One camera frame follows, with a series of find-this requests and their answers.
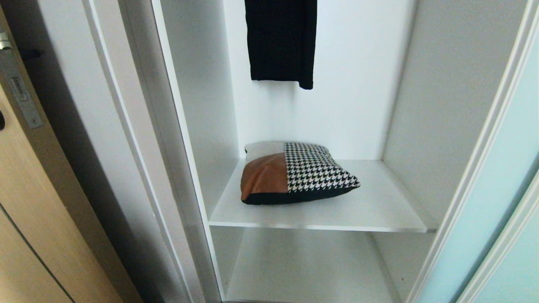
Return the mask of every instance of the shelf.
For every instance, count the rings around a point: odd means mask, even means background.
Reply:
[[[338,163],[358,177],[361,187],[342,196],[287,205],[247,205],[240,200],[245,160],[240,160],[213,211],[214,226],[434,232],[432,219],[383,161]]]
[[[400,302],[365,233],[247,229],[226,300]]]

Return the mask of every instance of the hanging clothes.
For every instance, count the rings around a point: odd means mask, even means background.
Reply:
[[[316,0],[245,0],[252,80],[313,88]]]

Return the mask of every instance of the wardrobe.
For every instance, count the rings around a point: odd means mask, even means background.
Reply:
[[[537,1],[318,0],[310,91],[251,81],[244,0],[152,4],[221,299],[416,300],[510,99]],[[244,146],[261,141],[324,145],[361,187],[246,205]]]

